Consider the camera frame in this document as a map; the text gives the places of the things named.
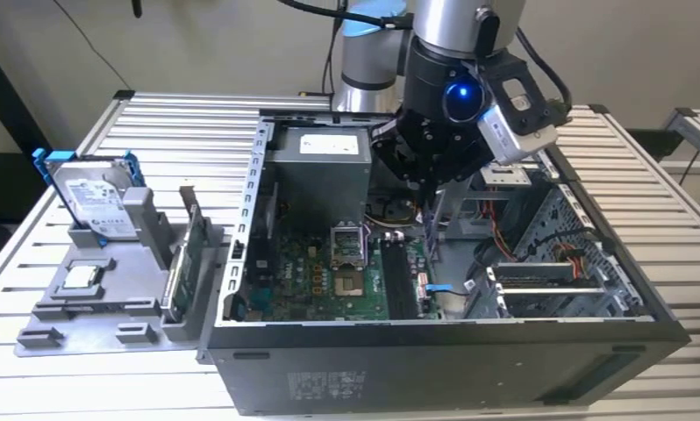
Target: black cable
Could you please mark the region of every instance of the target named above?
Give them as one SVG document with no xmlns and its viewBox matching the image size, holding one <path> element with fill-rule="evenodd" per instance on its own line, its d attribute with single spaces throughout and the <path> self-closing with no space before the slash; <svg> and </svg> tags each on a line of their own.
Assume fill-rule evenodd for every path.
<svg viewBox="0 0 700 421">
<path fill-rule="evenodd" d="M 429 293 L 433 295 L 433 294 L 437 294 L 437 293 L 445 293 L 445 294 L 452 294 L 455 296 L 469 296 L 469 293 L 464 293 L 464 292 L 457 292 L 457 291 L 452 291 L 451 289 L 440 289 L 437 291 L 429 291 Z"/>
<path fill-rule="evenodd" d="M 562 237 L 568 237 L 571 235 L 576 235 L 576 234 L 583 234 L 583 233 L 591 233 L 592 235 L 595 235 L 595 237 L 598 237 L 598 239 L 600 240 L 600 242 L 603 243 L 603 247 L 606 247 L 606 243 L 612 243 L 612 239 L 610 239 L 608 237 L 606 237 L 600 231 L 598 231 L 595 228 L 590 228 L 590 227 L 583 227 L 583 228 L 576 228 L 574 230 L 567 230 L 567 231 L 559 231 L 559 232 L 555 232 L 554 234 L 543 237 L 542 239 L 538 239 L 536 241 L 534 241 L 531 243 L 531 245 L 528 246 L 527 248 L 527 255 L 519 257 L 516 259 L 516 261 L 519 262 L 523 262 L 525 261 L 529 256 L 532 256 L 536 252 L 538 252 L 538 247 L 540 247 L 543 244 L 546 244 L 548 241 L 551 241 L 552 239 L 559 239 Z"/>
<path fill-rule="evenodd" d="M 337 10 L 348 10 L 346 0 L 337 0 Z M 336 22 L 333 23 L 332 39 L 329 40 L 329 51 L 326 52 L 325 60 L 325 71 L 322 73 L 322 94 L 326 94 L 326 75 L 329 75 L 329 88 L 332 90 L 332 94 L 334 95 L 336 93 L 336 71 L 333 68 L 333 56 L 336 53 L 337 34 L 340 33 L 340 29 L 342 28 L 342 22 L 342 18 L 336 18 Z"/>
<path fill-rule="evenodd" d="M 59 3 L 59 0 L 53 0 L 54 3 L 57 4 L 57 6 L 59 7 L 59 9 L 62 9 L 62 12 L 65 13 L 65 15 L 67 16 L 67 18 L 70 19 L 71 23 L 74 24 L 74 27 L 78 28 L 78 31 L 81 32 L 81 35 L 82 37 L 85 38 L 85 40 L 87 41 L 89 43 L 89 46 L 90 46 L 90 49 L 93 50 L 93 52 L 99 56 L 99 58 L 103 60 L 103 62 L 106 63 L 106 65 L 109 66 L 109 68 L 114 71 L 114 73 L 117 74 L 117 76 L 119 77 L 119 80 L 122 81 L 122 83 L 125 84 L 125 86 L 127 87 L 129 90 L 131 90 L 131 86 L 129 86 L 129 83 L 127 81 L 125 80 L 125 78 L 122 77 L 119 71 L 117 70 L 117 68 L 114 68 L 114 66 L 111 65 L 111 63 L 109 62 L 109 60 L 106 60 L 106 57 L 103 57 L 103 54 L 101 54 L 101 52 L 95 49 L 95 46 L 93 45 L 93 42 L 90 41 L 90 38 L 87 36 L 87 34 L 85 33 L 85 31 L 82 30 L 81 26 L 78 25 L 78 22 L 74 20 L 74 18 L 71 17 L 71 14 L 70 12 L 67 12 L 67 9 L 65 9 L 65 6 L 62 6 L 62 3 Z"/>
<path fill-rule="evenodd" d="M 360 15 L 357 13 L 351 13 L 348 11 L 333 11 L 332 9 L 325 9 L 324 7 L 317 7 L 310 4 L 301 3 L 296 0 L 278 0 L 282 4 L 298 9 L 300 11 L 306 11 L 316 15 L 328 16 L 330 18 L 342 18 L 346 20 L 356 20 L 359 22 L 365 22 L 371 25 L 381 26 L 384 28 L 384 21 L 380 18 L 372 18 L 367 15 Z"/>
<path fill-rule="evenodd" d="M 516 28 L 516 37 L 519 38 L 519 42 L 523 44 L 523 47 L 525 48 L 527 54 L 529 54 L 529 58 L 534 59 L 535 64 L 540 69 L 543 69 L 543 71 L 548 75 L 548 78 L 551 79 L 551 82 L 554 82 L 554 85 L 556 85 L 559 92 L 562 92 L 563 103 L 567 107 L 568 113 L 574 107 L 574 97 L 570 87 L 563 82 L 562 76 L 559 76 L 551 65 L 546 62 L 546 60 L 535 50 L 535 47 L 529 42 L 529 39 L 527 38 L 523 28 Z"/>
<path fill-rule="evenodd" d="M 401 20 L 400 18 L 373 18 L 359 13 L 352 13 L 349 11 L 333 11 L 332 9 L 325 9 L 324 7 L 312 6 L 310 4 L 304 4 L 296 0 L 278 0 L 282 4 L 298 9 L 300 11 L 306 11 L 316 15 L 328 16 L 330 18 L 341 18 L 344 20 L 355 20 L 357 22 L 364 22 L 367 24 L 379 26 L 384 29 L 412 29 L 412 22 Z"/>
<path fill-rule="evenodd" d="M 696 151 L 694 154 L 694 158 L 691 158 L 691 162 L 688 162 L 688 167 L 686 167 L 686 171 L 683 172 L 683 175 L 680 176 L 680 182 L 678 184 L 683 186 L 683 182 L 686 181 L 686 178 L 688 177 L 688 172 L 691 171 L 691 167 L 694 166 L 694 163 L 696 162 L 696 158 L 699 158 L 700 151 Z"/>
<path fill-rule="evenodd" d="M 472 264 L 469 265 L 468 272 L 465 273 L 465 279 L 473 278 L 479 268 L 485 269 L 488 267 L 488 264 L 483 261 L 483 258 L 488 250 L 491 249 L 491 247 L 493 247 L 495 245 L 496 245 L 496 240 L 493 239 L 493 237 L 480 241 L 479 245 L 476 246 L 476 248 L 472 251 L 473 261 L 472 261 Z"/>
</svg>

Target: cable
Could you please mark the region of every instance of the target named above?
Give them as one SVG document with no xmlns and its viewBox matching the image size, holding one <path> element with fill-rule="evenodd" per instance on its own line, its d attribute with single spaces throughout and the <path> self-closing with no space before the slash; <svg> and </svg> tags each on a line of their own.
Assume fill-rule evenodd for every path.
<svg viewBox="0 0 700 421">
<path fill-rule="evenodd" d="M 413 226 L 413 224 L 389 224 L 380 221 L 379 219 L 372 218 L 368 214 L 365 215 L 365 218 L 384 228 L 407 228 L 408 226 Z"/>
<path fill-rule="evenodd" d="M 595 237 L 598 237 L 598 239 L 603 243 L 603 248 L 606 248 L 607 246 L 612 246 L 615 248 L 615 241 L 610 237 L 606 237 L 595 228 L 586 226 L 583 228 L 576 228 L 574 230 L 555 232 L 554 234 L 534 241 L 534 243 L 527 248 L 527 254 L 519 257 L 516 261 L 520 261 L 520 262 L 525 261 L 529 258 L 529 256 L 532 256 L 538 252 L 538 247 L 540 247 L 543 244 L 546 244 L 552 239 L 559 239 L 562 237 L 568 237 L 571 235 L 583 234 L 586 232 L 588 232 Z"/>
<path fill-rule="evenodd" d="M 348 0 L 337 0 L 337 10 L 338 11 L 346 11 L 348 10 Z M 329 51 L 326 52 L 326 60 L 325 60 L 325 71 L 322 73 L 322 94 L 326 94 L 326 76 L 329 75 L 329 88 L 332 90 L 332 94 L 336 93 L 336 71 L 333 68 L 333 56 L 336 53 L 336 42 L 337 42 L 337 34 L 340 33 L 340 29 L 342 28 L 342 18 L 336 18 L 336 22 L 333 23 L 332 28 L 332 39 L 329 40 Z"/>
<path fill-rule="evenodd" d="M 310 4 L 304 4 L 296 0 L 278 0 L 282 4 L 293 9 L 300 11 L 306 11 L 316 15 L 328 16 L 330 18 L 341 18 L 344 20 L 355 20 L 357 22 L 364 22 L 367 24 L 379 26 L 384 29 L 412 29 L 411 24 L 403 24 L 395 18 L 373 18 L 367 15 L 360 15 L 359 13 L 352 13 L 349 11 L 333 11 L 332 9 L 325 9 L 324 7 L 312 6 Z"/>
<path fill-rule="evenodd" d="M 81 32 L 81 35 L 82 37 L 85 38 L 85 40 L 87 41 L 89 43 L 89 46 L 90 46 L 90 49 L 93 50 L 93 52 L 95 53 L 95 55 L 99 56 L 99 58 L 103 60 L 103 62 L 106 63 L 106 65 L 109 66 L 109 68 L 113 70 L 113 72 L 117 74 L 117 76 L 119 77 L 119 80 L 122 81 L 122 83 L 125 84 L 125 86 L 127 87 L 129 90 L 131 90 L 131 86 L 129 86 L 129 83 L 126 81 L 126 79 L 122 77 L 119 71 L 117 70 L 117 68 L 114 68 L 114 66 L 111 65 L 111 63 L 109 62 L 109 60 L 106 60 L 106 57 L 103 57 L 103 54 L 101 54 L 101 52 L 95 49 L 95 46 L 93 45 L 93 42 L 90 41 L 90 38 L 87 36 L 87 34 L 85 33 L 85 31 L 82 30 L 81 26 L 78 25 L 78 22 L 74 20 L 74 18 L 71 17 L 71 14 L 70 12 L 67 12 L 67 10 L 65 9 L 65 6 L 62 6 L 62 3 L 59 3 L 59 0 L 53 0 L 54 3 L 57 4 L 57 6 L 59 7 L 59 9 L 62 9 L 62 12 L 63 14 L 67 16 L 67 18 L 70 19 L 71 21 L 71 24 L 74 25 L 75 28 L 78 28 L 78 31 Z"/>
<path fill-rule="evenodd" d="M 559 76 L 559 74 L 556 73 L 551 65 L 546 62 L 546 60 L 543 59 L 543 57 L 535 50 L 535 47 L 532 43 L 529 42 L 529 39 L 527 38 L 523 28 L 516 28 L 516 37 L 519 38 L 519 42 L 523 44 L 523 47 L 525 48 L 529 58 L 534 59 L 535 64 L 538 65 L 540 69 L 543 69 L 543 71 L 548 75 L 548 78 L 551 79 L 551 82 L 554 82 L 554 85 L 556 85 L 559 92 L 562 92 L 563 103 L 567 107 L 567 113 L 568 113 L 574 107 L 574 97 L 572 97 L 572 91 L 570 90 L 570 87 L 563 82 L 562 76 Z"/>
<path fill-rule="evenodd" d="M 464 292 L 457 292 L 457 291 L 452 291 L 451 289 L 440 289 L 437 291 L 428 291 L 429 294 L 435 295 L 435 294 L 439 294 L 440 292 L 445 293 L 445 294 L 452 294 L 455 296 L 469 296 L 469 294 L 464 293 Z"/>
<path fill-rule="evenodd" d="M 683 172 L 683 175 L 680 176 L 680 182 L 678 182 L 678 185 L 683 186 L 683 182 L 686 181 L 686 178 L 688 177 L 688 172 L 691 171 L 691 167 L 694 166 L 694 163 L 696 162 L 696 158 L 699 158 L 700 151 L 696 151 L 694 154 L 694 158 L 691 158 L 691 162 L 688 162 L 688 167 L 686 167 L 686 171 Z"/>
</svg>

